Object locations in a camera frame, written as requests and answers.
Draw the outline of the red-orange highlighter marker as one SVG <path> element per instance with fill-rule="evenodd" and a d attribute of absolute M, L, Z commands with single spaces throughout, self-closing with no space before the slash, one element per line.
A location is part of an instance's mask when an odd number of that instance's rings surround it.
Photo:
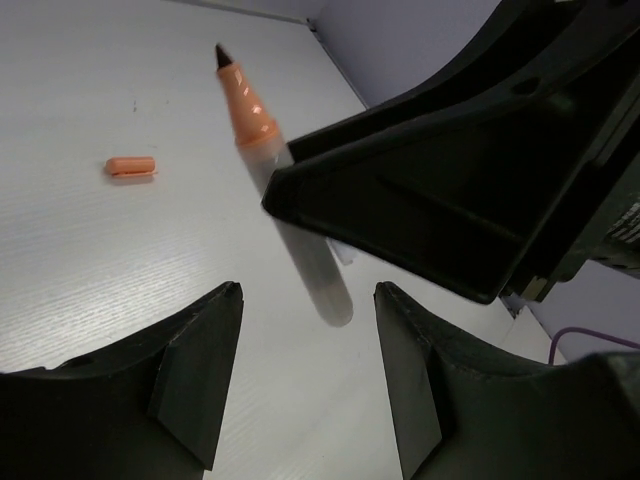
<path fill-rule="evenodd" d="M 284 172 L 294 165 L 278 122 L 251 85 L 243 67 L 220 43 L 215 45 L 216 75 L 226 99 L 236 149 L 251 180 L 274 217 L 281 240 L 320 317 L 342 327 L 354 314 L 353 301 L 327 240 L 300 227 L 284 209 L 297 198 L 286 190 Z"/>

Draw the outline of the red-orange marker cap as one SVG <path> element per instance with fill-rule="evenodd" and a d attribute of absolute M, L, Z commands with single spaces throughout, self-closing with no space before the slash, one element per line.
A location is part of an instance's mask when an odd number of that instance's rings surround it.
<path fill-rule="evenodd" d="M 151 156 L 112 157 L 105 162 L 104 172 L 114 181 L 151 180 L 156 161 Z"/>

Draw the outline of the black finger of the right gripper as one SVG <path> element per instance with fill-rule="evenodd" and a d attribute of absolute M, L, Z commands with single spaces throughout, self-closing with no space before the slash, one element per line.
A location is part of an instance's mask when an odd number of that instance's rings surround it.
<path fill-rule="evenodd" d="M 503 1 L 413 89 L 292 140 L 297 160 L 606 160 L 630 147 L 630 5 Z"/>
<path fill-rule="evenodd" d="M 479 303 L 507 285 L 584 160 L 296 160 L 284 212 Z"/>

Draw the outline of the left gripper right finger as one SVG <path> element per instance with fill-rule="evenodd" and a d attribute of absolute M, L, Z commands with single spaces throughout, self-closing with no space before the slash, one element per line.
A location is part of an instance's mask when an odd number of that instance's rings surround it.
<path fill-rule="evenodd" d="M 376 322 L 406 479 L 635 479 L 639 357 L 548 366 L 381 282 Z"/>

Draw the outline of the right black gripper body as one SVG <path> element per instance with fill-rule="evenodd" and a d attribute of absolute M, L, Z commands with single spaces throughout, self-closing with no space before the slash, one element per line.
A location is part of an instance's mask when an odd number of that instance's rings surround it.
<path fill-rule="evenodd" d="M 639 277 L 639 34 L 587 79 L 607 93 L 620 93 L 589 159 L 504 287 L 505 296 L 540 302 L 588 260 Z"/>

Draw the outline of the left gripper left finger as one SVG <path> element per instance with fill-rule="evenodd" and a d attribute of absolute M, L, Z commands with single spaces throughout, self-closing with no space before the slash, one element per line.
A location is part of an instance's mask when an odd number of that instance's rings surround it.
<path fill-rule="evenodd" d="M 243 316 L 226 282 L 54 369 L 1 377 L 5 479 L 200 479 L 214 464 Z"/>

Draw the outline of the blue highlighter marker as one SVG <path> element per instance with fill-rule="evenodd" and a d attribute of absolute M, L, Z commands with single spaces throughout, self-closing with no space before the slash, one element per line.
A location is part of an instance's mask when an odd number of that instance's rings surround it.
<path fill-rule="evenodd" d="M 335 239 L 328 239 L 328 245 L 332 249 L 336 258 L 340 261 L 340 263 L 344 266 L 351 265 L 355 258 L 358 255 L 358 250 L 346 245 L 342 242 L 339 242 Z"/>

